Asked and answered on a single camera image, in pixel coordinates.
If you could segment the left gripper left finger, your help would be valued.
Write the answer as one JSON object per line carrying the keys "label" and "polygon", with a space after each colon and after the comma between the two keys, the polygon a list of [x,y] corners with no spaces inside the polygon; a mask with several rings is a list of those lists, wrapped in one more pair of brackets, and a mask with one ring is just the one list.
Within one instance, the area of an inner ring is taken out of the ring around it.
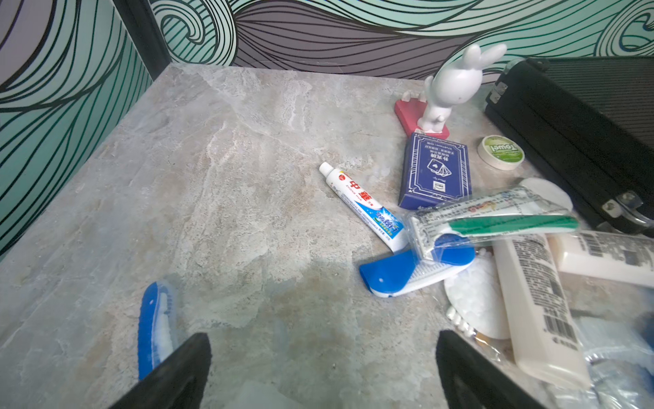
{"label": "left gripper left finger", "polygon": [[211,366],[211,343],[193,334],[162,364],[117,400],[119,408],[199,408]]}

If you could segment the blue-lid container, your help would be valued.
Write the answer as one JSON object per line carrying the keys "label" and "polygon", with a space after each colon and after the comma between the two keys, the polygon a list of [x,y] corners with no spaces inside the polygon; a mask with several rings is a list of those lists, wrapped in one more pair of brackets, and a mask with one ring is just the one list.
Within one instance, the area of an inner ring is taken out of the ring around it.
{"label": "blue-lid container", "polygon": [[548,387],[557,408],[652,408],[653,348],[631,325],[591,316],[574,323],[589,390]]}

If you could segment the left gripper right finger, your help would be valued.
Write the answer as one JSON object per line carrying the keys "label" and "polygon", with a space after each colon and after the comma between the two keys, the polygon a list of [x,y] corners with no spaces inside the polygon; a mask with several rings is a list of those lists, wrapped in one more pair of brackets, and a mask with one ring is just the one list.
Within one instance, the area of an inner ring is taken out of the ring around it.
{"label": "left gripper right finger", "polygon": [[543,407],[456,332],[439,333],[435,359],[449,408]]}

